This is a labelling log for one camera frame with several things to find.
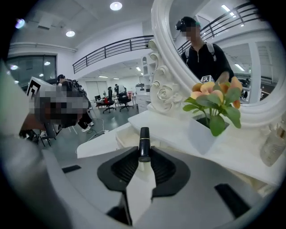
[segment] cap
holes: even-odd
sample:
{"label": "cap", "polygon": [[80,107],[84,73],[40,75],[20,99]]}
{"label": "cap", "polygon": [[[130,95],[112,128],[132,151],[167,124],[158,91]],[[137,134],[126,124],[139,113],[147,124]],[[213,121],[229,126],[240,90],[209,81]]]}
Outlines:
{"label": "cap", "polygon": [[60,79],[65,79],[66,77],[63,74],[58,75],[58,82]]}

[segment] white shoe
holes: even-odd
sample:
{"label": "white shoe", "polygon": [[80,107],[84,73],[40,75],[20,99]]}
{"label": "white shoe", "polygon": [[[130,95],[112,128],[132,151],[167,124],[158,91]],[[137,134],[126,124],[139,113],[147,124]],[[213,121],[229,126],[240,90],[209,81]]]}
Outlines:
{"label": "white shoe", "polygon": [[90,127],[88,126],[88,127],[86,127],[85,129],[82,129],[81,131],[82,132],[86,132],[86,131],[89,131],[90,130]]}

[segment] white vanity table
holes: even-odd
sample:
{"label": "white vanity table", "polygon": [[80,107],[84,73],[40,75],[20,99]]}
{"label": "white vanity table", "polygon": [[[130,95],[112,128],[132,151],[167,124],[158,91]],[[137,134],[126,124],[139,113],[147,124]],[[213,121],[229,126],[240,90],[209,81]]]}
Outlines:
{"label": "white vanity table", "polygon": [[262,102],[241,106],[241,129],[230,125],[223,140],[202,155],[188,139],[192,113],[182,111],[184,100],[199,80],[181,60],[169,36],[168,14],[172,2],[156,0],[152,7],[152,27],[156,29],[153,30],[155,39],[149,42],[149,47],[153,50],[150,58],[156,66],[150,95],[136,96],[140,114],[129,118],[129,123],[80,145],[78,158],[107,153],[122,146],[136,146],[140,128],[149,127],[151,141],[156,141],[160,147],[171,147],[214,161],[256,186],[256,190],[265,184],[278,187],[286,168],[285,155],[281,155],[273,166],[267,167],[259,152],[267,138],[262,129],[270,123],[277,123],[286,111],[285,75],[280,76],[273,92]]}
{"label": "white vanity table", "polygon": [[127,146],[138,145],[134,136],[120,136],[120,131],[134,128],[139,137],[141,127],[149,127],[151,140],[160,142],[160,146],[172,147],[176,150],[214,161],[225,168],[240,174],[262,181],[271,186],[279,186],[284,175],[286,157],[281,155],[278,161],[271,167],[267,167],[259,156],[259,147],[264,143],[263,136],[258,128],[237,130],[232,128],[225,141],[217,145],[212,152],[201,155],[192,147],[187,138],[188,123],[179,119],[146,111],[128,119],[129,123],[122,125],[107,134],[83,143],[77,149],[78,158],[90,157],[120,148],[116,140],[125,138]]}

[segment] black metal railing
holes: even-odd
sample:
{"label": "black metal railing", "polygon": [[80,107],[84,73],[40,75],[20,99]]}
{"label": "black metal railing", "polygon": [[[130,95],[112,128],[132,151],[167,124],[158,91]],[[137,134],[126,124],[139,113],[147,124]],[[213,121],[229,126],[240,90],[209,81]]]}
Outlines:
{"label": "black metal railing", "polygon": [[121,41],[114,42],[112,44],[103,46],[81,58],[75,62],[73,66],[74,73],[86,68],[87,66],[94,64],[102,59],[106,59],[113,55],[121,54],[124,52],[130,52],[139,49],[146,49],[148,42],[153,39],[153,35],[140,36],[134,38],[128,38]]}
{"label": "black metal railing", "polygon": [[[258,14],[257,8],[251,3],[245,3],[233,8],[229,12],[219,16],[210,24],[203,27],[201,29],[201,36],[203,40],[214,38],[215,36],[218,36],[220,33],[230,28],[233,28],[238,25],[244,25],[246,22],[258,19],[261,19],[261,17]],[[183,52],[190,46],[191,42],[186,41],[177,50],[179,54],[182,55]]]}

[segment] backpack strap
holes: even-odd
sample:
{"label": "backpack strap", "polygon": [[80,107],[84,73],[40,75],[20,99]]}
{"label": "backpack strap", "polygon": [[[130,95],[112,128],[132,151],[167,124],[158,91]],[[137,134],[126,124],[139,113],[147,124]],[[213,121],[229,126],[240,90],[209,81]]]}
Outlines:
{"label": "backpack strap", "polygon": [[187,48],[186,51],[185,51],[185,55],[186,55],[186,58],[187,58],[186,64],[188,64],[188,61],[189,61],[189,49],[190,48]]}
{"label": "backpack strap", "polygon": [[210,44],[210,43],[206,43],[206,46],[207,46],[207,49],[209,50],[210,54],[213,56],[214,61],[216,61],[214,45]]}

